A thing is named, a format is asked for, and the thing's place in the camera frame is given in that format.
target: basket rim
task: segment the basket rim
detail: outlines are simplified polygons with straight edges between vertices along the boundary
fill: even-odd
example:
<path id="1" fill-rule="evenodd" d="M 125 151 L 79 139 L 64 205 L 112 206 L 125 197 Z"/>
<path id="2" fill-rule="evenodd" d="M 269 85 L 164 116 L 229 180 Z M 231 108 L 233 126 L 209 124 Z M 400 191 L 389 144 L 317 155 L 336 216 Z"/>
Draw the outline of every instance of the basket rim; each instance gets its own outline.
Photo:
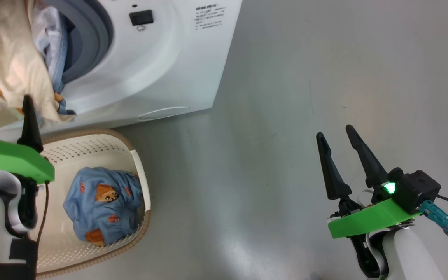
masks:
<path id="1" fill-rule="evenodd" d="M 89 130 L 85 130 L 85 131 L 66 131 L 64 133 L 56 133 L 53 135 L 45 136 L 42 139 L 42 142 L 43 142 L 43 145 L 46 145 L 46 144 L 50 144 L 50 143 L 61 141 L 61 140 L 67 140 L 70 138 L 82 137 L 82 136 L 87 136 L 87 135 L 95 135 L 95 134 L 106 134 L 106 135 L 114 136 L 114 137 L 118 138 L 119 140 L 121 140 L 124 144 L 126 144 L 126 146 L 128 147 L 128 149 L 130 151 L 135 151 L 134 145 L 132 145 L 131 142 L 129 142 L 129 140 L 127 140 L 127 138 L 124 137 L 124 135 L 122 135 L 116 131 L 113 131 L 111 129 L 89 129 Z M 148 226 L 150 225 L 150 219 L 151 219 L 151 209 L 148 209 L 144 212 L 144 221 L 143 221 L 143 224 L 142 224 L 142 227 L 141 227 L 141 230 L 139 231 L 139 233 L 134 237 L 134 239 L 132 239 L 129 243 L 126 243 L 122 247 L 117 248 L 111 252 L 104 254 L 104 255 L 94 257 L 94 258 L 89 259 L 84 262 L 80 262 L 78 264 L 73 264 L 71 266 L 65 266 L 60 269 L 53 269 L 53 270 L 45 271 L 42 273 L 36 273 L 36 279 L 37 280 L 46 279 L 46 278 L 51 278 L 51 277 L 63 275 L 66 273 L 78 271 L 83 268 L 92 266 L 93 264 L 98 264 L 100 262 L 106 261 L 107 259 L 111 259 L 112 257 L 118 256 L 122 253 L 127 252 L 143 238 L 144 234 L 146 233 L 146 230 L 148 229 Z"/>

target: concrete floor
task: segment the concrete floor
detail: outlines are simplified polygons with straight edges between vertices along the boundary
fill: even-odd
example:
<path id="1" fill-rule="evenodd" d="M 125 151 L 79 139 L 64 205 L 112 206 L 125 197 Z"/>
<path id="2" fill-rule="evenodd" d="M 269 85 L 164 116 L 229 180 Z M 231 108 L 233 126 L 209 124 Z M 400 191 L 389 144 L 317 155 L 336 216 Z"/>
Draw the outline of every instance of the concrete floor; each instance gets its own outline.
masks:
<path id="1" fill-rule="evenodd" d="M 146 170 L 146 236 L 57 279 L 363 279 L 329 235 L 315 141 L 365 189 L 346 124 L 387 171 L 422 169 L 448 196 L 448 2 L 245 0 L 215 106 L 117 129 Z M 448 279 L 448 238 L 416 223 Z"/>

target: white washing machine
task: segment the white washing machine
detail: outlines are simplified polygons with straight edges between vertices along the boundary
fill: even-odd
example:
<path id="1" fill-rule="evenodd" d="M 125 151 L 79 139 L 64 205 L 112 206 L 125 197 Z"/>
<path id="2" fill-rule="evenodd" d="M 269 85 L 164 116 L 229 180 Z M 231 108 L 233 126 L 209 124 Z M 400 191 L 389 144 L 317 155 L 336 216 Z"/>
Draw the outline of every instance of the white washing machine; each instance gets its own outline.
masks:
<path id="1" fill-rule="evenodd" d="M 242 0 L 45 2 L 75 25 L 61 95 L 77 116 L 43 133 L 212 107 Z M 1 128 L 0 138 L 18 138 L 21 125 Z"/>

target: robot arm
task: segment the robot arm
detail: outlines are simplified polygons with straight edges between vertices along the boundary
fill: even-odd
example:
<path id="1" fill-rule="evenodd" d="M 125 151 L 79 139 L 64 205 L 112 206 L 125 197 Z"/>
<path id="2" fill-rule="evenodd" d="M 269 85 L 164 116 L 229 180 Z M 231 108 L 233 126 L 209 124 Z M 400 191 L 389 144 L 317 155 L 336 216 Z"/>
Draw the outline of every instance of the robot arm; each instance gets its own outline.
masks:
<path id="1" fill-rule="evenodd" d="M 43 146 L 28 96 L 23 112 L 17 144 L 0 141 L 0 280 L 35 279 L 39 242 L 27 233 L 37 223 L 37 184 L 54 180 L 53 165 L 39 154 Z"/>
<path id="2" fill-rule="evenodd" d="M 421 170 L 404 175 L 395 168 L 388 175 L 354 127 L 347 126 L 346 132 L 359 154 L 366 185 L 373 189 L 372 205 L 364 207 L 350 199 L 352 190 L 331 159 L 324 135 L 318 133 L 327 197 L 339 199 L 339 211 L 329 218 L 331 235 L 352 241 L 359 266 L 368 279 L 442 280 L 428 250 L 408 229 L 413 218 L 421 214 L 422 205 L 437 197 L 441 186 Z"/>

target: laundry basket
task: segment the laundry basket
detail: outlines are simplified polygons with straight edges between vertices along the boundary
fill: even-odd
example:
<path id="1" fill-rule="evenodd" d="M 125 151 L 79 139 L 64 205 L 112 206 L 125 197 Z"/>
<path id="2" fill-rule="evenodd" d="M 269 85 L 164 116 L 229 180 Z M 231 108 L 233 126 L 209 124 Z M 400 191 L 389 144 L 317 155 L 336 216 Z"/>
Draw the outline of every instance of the laundry basket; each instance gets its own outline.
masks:
<path id="1" fill-rule="evenodd" d="M 44 138 L 43 143 L 42 155 L 55 167 L 55 181 L 49 184 L 48 213 L 39 245 L 36 278 L 50 278 L 92 266 L 138 243 L 150 223 L 151 199 L 144 169 L 133 145 L 121 134 L 108 129 L 63 133 Z M 135 233 L 105 247 L 80 241 L 63 209 L 63 202 L 77 172 L 83 167 L 98 166 L 137 174 L 144 198 L 144 207 L 139 215 L 144 219 Z M 36 200 L 39 220 L 30 232 L 34 240 L 41 226 L 45 197 L 45 192 L 39 191 Z"/>

